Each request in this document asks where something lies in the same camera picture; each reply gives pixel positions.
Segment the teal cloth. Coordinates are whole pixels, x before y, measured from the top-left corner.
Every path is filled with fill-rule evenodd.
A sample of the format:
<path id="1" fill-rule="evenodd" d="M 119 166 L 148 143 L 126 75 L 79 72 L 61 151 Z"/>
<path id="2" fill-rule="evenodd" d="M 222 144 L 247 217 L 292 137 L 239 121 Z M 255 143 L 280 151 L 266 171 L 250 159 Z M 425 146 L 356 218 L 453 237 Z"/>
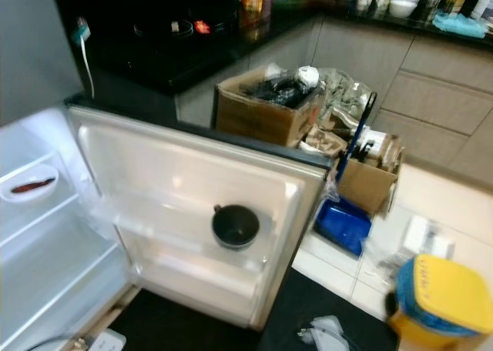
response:
<path id="1" fill-rule="evenodd" d="M 467 35 L 472 38 L 485 38 L 488 33 L 488 26 L 482 20 L 458 13 L 437 13 L 432 19 L 432 24 L 444 33 Z"/>

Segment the small cardboard box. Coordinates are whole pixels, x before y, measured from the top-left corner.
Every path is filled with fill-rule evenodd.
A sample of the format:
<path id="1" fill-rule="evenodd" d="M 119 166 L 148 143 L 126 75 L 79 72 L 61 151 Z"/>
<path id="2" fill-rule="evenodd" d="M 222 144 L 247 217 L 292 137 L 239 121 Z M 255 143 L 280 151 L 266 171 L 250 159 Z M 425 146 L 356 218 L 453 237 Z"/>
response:
<path id="1" fill-rule="evenodd" d="M 387 210 L 404 161 L 404 150 L 400 136 L 366 130 L 342 172 L 339 192 L 370 217 Z"/>

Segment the clear plastic bags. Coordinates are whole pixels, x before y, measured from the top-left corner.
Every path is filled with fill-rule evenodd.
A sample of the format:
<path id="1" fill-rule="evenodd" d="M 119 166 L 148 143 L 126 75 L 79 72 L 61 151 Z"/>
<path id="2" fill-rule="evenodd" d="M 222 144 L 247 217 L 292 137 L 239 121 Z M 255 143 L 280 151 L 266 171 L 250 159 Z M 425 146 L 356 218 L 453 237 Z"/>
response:
<path id="1" fill-rule="evenodd" d="M 354 132 L 374 91 L 344 71 L 320 67 L 318 72 L 325 84 L 327 101 L 320 110 L 317 125 L 321 129 L 349 129 Z"/>

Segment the clear fridge door shelf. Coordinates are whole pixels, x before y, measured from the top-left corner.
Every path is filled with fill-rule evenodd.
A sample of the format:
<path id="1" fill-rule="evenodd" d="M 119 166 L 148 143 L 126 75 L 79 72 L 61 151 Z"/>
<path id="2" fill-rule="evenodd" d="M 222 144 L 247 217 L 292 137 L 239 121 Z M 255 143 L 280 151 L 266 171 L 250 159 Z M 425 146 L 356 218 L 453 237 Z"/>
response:
<path id="1" fill-rule="evenodd" d="M 94 215 L 138 239 L 144 253 L 151 250 L 164 253 L 169 249 L 193 259 L 260 273 L 273 256 L 277 222 L 270 215 L 257 212 L 260 228 L 256 238 L 242 249 L 231 249 L 213 232 L 211 221 L 215 207 L 208 202 L 156 201 L 135 194 L 119 194 L 102 200 L 94 208 Z"/>

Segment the large cardboard box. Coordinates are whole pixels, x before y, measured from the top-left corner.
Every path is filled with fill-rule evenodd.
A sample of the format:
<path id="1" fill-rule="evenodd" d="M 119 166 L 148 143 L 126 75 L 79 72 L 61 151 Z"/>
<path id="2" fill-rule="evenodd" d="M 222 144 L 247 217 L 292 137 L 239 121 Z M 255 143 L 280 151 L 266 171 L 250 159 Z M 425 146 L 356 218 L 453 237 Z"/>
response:
<path id="1" fill-rule="evenodd" d="M 216 86 L 214 127 L 236 134 L 294 147 L 316 125 L 325 105 L 325 84 L 306 89 L 295 70 L 278 65 L 257 67 Z"/>

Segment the white crumpled bag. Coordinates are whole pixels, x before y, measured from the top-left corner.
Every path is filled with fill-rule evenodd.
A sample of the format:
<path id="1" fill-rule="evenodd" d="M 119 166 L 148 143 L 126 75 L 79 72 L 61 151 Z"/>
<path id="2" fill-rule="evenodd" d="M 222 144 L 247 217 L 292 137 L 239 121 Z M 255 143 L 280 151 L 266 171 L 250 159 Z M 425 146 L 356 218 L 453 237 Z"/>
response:
<path id="1" fill-rule="evenodd" d="M 293 76 L 306 89 L 314 89 L 320 83 L 320 73 L 317 67 L 303 66 L 296 70 Z"/>

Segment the blue plastic bin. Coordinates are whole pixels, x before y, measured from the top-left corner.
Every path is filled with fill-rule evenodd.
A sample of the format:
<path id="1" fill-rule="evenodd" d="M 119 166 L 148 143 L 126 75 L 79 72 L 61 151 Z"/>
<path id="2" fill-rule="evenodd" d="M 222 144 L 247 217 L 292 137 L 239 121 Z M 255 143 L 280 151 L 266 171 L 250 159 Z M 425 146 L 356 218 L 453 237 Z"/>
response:
<path id="1" fill-rule="evenodd" d="M 347 199 L 325 199 L 316 217 L 314 231 L 338 248 L 359 257 L 372 228 L 372 218 Z"/>

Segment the white floor appliance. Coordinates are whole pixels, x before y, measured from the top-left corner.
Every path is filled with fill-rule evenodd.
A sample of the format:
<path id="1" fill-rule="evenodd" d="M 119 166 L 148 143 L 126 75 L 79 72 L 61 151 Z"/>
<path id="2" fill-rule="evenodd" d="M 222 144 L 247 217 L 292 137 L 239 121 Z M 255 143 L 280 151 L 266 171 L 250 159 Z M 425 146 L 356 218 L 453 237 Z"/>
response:
<path id="1" fill-rule="evenodd" d="M 451 259 L 454 241 L 440 235 L 437 227 L 431 220 L 413 215 L 407 224 L 398 252 L 405 256 L 433 255 Z"/>

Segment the black handled cup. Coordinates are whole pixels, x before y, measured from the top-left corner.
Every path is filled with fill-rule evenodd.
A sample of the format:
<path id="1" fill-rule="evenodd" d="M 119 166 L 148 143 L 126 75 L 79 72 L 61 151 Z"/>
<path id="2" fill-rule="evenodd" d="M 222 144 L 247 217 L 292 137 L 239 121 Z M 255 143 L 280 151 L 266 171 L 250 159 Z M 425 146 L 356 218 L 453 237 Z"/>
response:
<path id="1" fill-rule="evenodd" d="M 249 248 L 260 232 L 260 218 L 246 206 L 214 206 L 211 231 L 220 246 L 226 249 Z"/>

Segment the white ceramic bowl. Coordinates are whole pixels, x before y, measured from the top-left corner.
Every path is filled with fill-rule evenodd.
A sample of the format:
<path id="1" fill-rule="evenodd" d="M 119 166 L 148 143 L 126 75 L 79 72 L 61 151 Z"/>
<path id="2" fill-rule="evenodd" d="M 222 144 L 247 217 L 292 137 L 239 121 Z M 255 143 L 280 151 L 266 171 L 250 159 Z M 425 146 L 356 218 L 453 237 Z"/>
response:
<path id="1" fill-rule="evenodd" d="M 390 0 L 388 13 L 397 19 L 406 19 L 416 9 L 419 0 Z"/>

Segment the black cooktop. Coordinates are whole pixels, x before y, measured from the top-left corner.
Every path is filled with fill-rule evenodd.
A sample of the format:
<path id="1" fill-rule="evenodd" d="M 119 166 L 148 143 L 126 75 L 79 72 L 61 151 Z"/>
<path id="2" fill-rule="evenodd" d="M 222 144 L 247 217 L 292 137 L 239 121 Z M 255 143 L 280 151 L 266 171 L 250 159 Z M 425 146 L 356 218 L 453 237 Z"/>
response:
<path id="1" fill-rule="evenodd" d="M 55 1 L 67 34 L 87 23 L 92 69 L 166 94 L 187 90 L 316 16 L 305 5 L 250 15 L 240 0 Z"/>

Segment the white lined fridge door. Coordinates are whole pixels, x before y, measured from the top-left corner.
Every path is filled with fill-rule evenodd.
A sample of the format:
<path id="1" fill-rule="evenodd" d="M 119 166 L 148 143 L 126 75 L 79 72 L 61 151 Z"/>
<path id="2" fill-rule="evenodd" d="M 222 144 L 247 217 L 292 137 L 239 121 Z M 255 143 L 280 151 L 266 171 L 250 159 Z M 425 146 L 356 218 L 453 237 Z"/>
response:
<path id="1" fill-rule="evenodd" d="M 138 287 L 243 329 L 263 329 L 324 199 L 330 161 L 194 125 L 151 125 L 92 105 L 70 105 L 69 114 L 96 186 L 96 206 L 109 196 L 135 194 L 236 204 L 277 222 L 273 256 L 264 270 L 251 273 L 169 249 L 144 253 L 138 239 L 96 219 L 116 229 Z"/>

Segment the grey fridge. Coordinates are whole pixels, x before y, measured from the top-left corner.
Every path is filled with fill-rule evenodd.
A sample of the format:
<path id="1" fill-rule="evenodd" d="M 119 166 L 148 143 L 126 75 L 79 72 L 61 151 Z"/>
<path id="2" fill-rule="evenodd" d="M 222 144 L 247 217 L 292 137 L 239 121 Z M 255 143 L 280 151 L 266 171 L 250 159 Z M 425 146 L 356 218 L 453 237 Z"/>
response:
<path id="1" fill-rule="evenodd" d="M 69 105 L 85 87 L 55 0 L 2 0 L 0 127 L 1 351 L 63 351 L 129 287 L 113 228 L 96 220 L 98 193 Z M 13 176 L 57 174 L 45 199 L 2 200 Z"/>

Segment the white plate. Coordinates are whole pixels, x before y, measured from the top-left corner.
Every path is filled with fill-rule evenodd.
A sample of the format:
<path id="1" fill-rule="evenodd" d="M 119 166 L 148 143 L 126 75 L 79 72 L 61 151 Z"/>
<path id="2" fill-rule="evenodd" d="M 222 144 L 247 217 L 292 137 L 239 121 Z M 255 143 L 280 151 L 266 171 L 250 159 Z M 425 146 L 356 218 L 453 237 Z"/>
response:
<path id="1" fill-rule="evenodd" d="M 31 190 L 31 192 L 22 194 L 11 194 L 11 189 L 15 186 L 24 185 L 27 182 L 42 181 L 42 179 L 56 178 L 56 181 L 49 183 L 45 188 Z M 54 189 L 59 184 L 59 175 L 57 174 L 28 174 L 28 175 L 15 175 L 13 178 L 7 179 L 7 181 L 1 182 L 1 197 L 3 201 L 10 203 L 26 203 L 34 202 L 45 199 L 46 196 L 50 196 L 54 192 Z"/>

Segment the red chili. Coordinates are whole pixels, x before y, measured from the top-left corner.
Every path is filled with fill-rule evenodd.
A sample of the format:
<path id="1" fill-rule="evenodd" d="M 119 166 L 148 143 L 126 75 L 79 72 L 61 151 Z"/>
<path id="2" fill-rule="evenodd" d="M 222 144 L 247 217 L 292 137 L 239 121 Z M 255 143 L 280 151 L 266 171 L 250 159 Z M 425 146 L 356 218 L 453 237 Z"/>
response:
<path id="1" fill-rule="evenodd" d="M 42 179 L 42 181 L 27 182 L 24 183 L 24 185 L 15 186 L 15 188 L 11 189 L 11 194 L 22 194 L 31 192 L 35 189 L 45 188 L 45 186 L 48 186 L 49 183 L 53 183 L 55 181 L 56 178 L 48 178 Z"/>

